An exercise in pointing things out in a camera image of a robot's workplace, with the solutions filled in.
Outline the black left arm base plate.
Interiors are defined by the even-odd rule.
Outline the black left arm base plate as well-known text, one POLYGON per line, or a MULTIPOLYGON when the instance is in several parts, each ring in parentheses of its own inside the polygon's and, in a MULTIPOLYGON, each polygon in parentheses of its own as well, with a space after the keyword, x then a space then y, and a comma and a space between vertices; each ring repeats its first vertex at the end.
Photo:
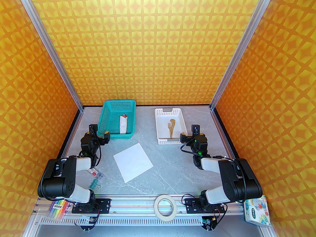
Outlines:
POLYGON ((87 203, 77 203, 72 208, 73 214, 109 214, 111 199, 90 199, 87 203))

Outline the aluminium frame post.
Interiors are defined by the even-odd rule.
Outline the aluminium frame post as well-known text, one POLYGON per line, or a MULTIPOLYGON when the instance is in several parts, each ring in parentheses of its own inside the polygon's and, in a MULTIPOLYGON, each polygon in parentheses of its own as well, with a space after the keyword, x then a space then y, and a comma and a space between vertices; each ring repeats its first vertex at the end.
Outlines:
POLYGON ((60 57, 46 31, 46 28, 44 27, 44 24, 33 4, 32 0, 21 0, 31 22, 33 23, 40 39, 42 40, 50 58, 52 59, 52 62, 54 63, 56 69, 58 70, 64 84, 66 85, 70 95, 72 96, 74 102, 76 103, 78 110, 80 112, 83 111, 83 104, 60 60, 60 57))
POLYGON ((243 33, 243 36, 241 38, 241 40, 239 41, 237 48, 232 56, 232 59, 229 63, 229 65, 227 66, 227 69, 222 77, 222 80, 210 102, 209 108, 210 111, 213 112, 220 97, 222 96, 225 88, 228 85, 228 82, 230 81, 234 71, 237 68, 238 63, 240 62, 252 36, 254 35, 269 3, 271 0, 259 0, 254 12, 252 13, 252 16, 250 18, 250 21, 248 23, 248 25, 246 26, 246 29, 243 33))

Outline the white masking tape roll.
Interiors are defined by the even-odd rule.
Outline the white masking tape roll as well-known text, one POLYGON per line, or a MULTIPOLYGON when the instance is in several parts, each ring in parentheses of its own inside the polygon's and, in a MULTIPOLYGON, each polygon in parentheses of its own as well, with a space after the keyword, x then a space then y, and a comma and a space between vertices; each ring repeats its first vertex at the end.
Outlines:
POLYGON ((155 213, 155 216, 163 221, 163 222, 170 222, 172 221, 176 215, 177 215, 177 204, 175 202, 175 200, 167 195, 167 194, 162 194, 160 196, 158 196, 154 202, 154 213, 155 213), (166 216, 166 215, 162 215, 161 212, 159 211, 159 203, 162 202, 162 201, 166 201, 166 202, 169 202, 169 204, 171 205, 171 208, 172 208, 172 212, 166 216))

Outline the clear box of clips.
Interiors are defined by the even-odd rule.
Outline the clear box of clips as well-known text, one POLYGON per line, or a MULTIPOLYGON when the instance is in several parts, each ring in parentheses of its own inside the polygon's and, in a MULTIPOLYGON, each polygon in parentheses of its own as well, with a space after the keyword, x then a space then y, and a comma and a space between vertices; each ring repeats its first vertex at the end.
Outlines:
POLYGON ((104 178, 104 174, 97 168, 87 169, 87 171, 94 176, 94 179, 101 181, 104 178))

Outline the aluminium mounting rail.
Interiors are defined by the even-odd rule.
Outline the aluminium mounting rail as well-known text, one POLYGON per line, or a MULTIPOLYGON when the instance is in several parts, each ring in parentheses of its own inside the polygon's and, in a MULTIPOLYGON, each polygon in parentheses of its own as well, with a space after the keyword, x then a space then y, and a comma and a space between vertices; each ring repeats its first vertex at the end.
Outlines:
MULTIPOLYGON (((105 202, 105 199, 111 199, 110 205, 108 206, 109 215, 113 216, 154 216, 154 203, 155 200, 160 195, 105 195, 99 194, 96 195, 96 199, 105 202)), ((189 199, 192 199, 191 196, 185 195, 170 195, 171 198, 175 201, 177 205, 177 216, 182 216, 187 214, 188 205, 184 205, 189 199)), ((199 207, 197 206, 197 198, 194 200, 194 206, 196 210, 192 215, 202 215, 206 216, 206 213, 198 212, 199 207)), ((43 214, 48 213, 48 210, 52 202, 43 198, 38 198, 35 203, 35 207, 32 211, 32 214, 43 214)), ((237 203, 230 203, 227 205, 228 210, 226 216, 233 215, 243 215, 244 208, 243 205, 237 203)), ((172 211, 171 203, 167 201, 162 201, 158 205, 158 209, 161 213, 166 213, 172 211)))

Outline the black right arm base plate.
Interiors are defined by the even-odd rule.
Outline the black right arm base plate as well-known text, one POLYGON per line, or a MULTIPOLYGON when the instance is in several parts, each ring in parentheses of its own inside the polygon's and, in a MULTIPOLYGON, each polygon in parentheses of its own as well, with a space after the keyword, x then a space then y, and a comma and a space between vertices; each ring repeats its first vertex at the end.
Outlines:
POLYGON ((204 205, 196 198, 185 198, 183 203, 187 214, 222 214, 225 212, 225 207, 220 204, 204 205))

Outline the rainbow marker pack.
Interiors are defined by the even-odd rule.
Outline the rainbow marker pack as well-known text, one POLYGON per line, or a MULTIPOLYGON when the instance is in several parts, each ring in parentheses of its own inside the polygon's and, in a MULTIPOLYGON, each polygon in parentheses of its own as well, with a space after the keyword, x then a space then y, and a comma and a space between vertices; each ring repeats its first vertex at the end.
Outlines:
POLYGON ((70 203, 66 200, 53 201, 48 210, 46 219, 55 222, 61 222, 68 210, 69 205, 70 203))

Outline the teal plastic basket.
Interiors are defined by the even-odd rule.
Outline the teal plastic basket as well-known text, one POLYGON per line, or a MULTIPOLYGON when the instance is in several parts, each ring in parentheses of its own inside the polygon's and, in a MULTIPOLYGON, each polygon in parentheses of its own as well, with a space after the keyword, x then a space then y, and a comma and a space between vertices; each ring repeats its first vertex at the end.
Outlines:
POLYGON ((108 100, 103 104, 98 123, 98 136, 109 131, 111 139, 130 139, 135 133, 136 101, 108 100), (120 134, 120 116, 127 116, 127 131, 120 134))

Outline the colourful tissue pack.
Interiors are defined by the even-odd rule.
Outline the colourful tissue pack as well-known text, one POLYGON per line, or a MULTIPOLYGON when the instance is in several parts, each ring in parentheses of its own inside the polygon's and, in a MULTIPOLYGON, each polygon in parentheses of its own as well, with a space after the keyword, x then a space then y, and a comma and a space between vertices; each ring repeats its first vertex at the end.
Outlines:
POLYGON ((244 202, 245 221, 260 227, 270 227, 270 214, 265 195, 244 202))

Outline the white paper napkin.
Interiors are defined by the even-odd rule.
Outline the white paper napkin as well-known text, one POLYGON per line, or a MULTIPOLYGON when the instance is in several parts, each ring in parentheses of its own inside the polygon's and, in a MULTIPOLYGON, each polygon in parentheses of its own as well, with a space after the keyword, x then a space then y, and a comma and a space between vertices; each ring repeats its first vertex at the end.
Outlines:
POLYGON ((153 167, 140 143, 115 154, 114 160, 125 183, 153 167))

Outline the white perforated plastic basket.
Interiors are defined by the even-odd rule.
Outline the white perforated plastic basket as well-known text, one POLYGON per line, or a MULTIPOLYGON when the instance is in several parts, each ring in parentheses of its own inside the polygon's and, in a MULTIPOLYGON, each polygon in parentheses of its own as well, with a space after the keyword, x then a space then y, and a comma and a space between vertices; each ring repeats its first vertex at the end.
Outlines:
POLYGON ((157 141, 159 145, 181 144, 180 134, 188 134, 181 108, 156 108, 155 120, 157 128, 157 141), (170 119, 175 119, 173 138, 170 139, 167 124, 170 119))

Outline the rolled white napkin bundle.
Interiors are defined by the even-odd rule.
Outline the rolled white napkin bundle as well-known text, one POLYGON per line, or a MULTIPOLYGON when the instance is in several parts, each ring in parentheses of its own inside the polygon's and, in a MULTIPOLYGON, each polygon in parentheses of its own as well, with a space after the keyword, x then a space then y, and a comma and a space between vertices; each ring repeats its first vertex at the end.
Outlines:
POLYGON ((119 117, 119 133, 126 134, 128 124, 128 116, 123 114, 119 117))

